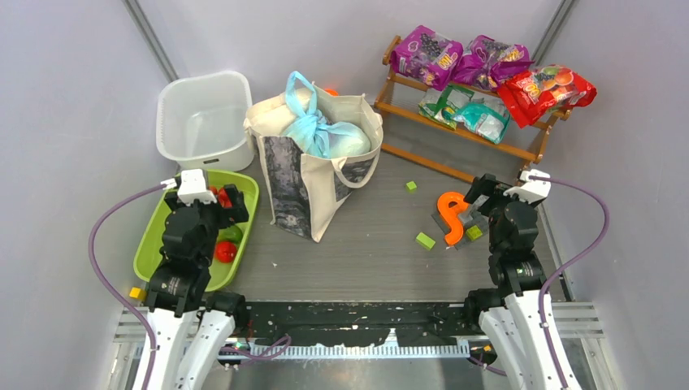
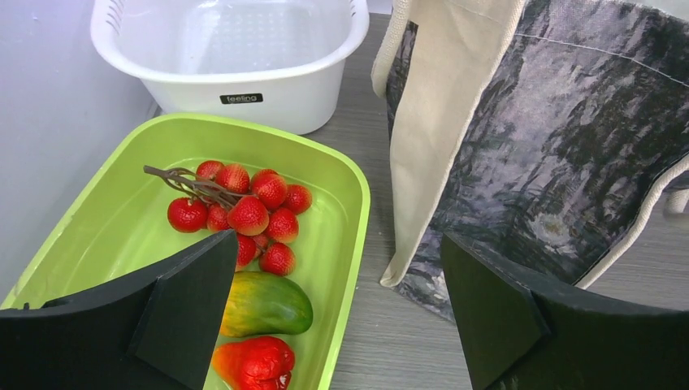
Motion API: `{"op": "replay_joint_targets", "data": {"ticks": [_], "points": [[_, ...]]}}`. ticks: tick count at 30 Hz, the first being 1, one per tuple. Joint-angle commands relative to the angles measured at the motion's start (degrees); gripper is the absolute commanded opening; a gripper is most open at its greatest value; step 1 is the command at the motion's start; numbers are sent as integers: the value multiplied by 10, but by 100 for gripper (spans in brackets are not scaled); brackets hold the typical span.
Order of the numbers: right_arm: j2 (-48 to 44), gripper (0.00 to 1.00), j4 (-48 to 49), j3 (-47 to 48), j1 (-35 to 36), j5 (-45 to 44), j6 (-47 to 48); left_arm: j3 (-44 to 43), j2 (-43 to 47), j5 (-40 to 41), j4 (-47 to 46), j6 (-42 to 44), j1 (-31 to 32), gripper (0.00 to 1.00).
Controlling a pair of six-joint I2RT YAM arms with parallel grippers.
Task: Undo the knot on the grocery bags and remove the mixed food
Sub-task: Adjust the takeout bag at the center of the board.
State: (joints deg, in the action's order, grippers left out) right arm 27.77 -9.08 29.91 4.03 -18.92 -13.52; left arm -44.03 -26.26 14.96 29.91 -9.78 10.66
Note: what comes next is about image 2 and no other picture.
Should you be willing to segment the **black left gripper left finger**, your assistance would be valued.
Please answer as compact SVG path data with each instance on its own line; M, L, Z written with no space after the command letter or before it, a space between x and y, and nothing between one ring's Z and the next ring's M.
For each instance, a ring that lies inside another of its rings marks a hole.
M237 250L218 232L40 308L4 309L2 388L202 388Z

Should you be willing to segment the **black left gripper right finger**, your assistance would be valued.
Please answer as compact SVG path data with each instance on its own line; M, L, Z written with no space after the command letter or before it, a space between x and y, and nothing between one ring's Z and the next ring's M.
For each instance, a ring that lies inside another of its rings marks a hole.
M685 389L688 314L606 297L444 235L475 389Z

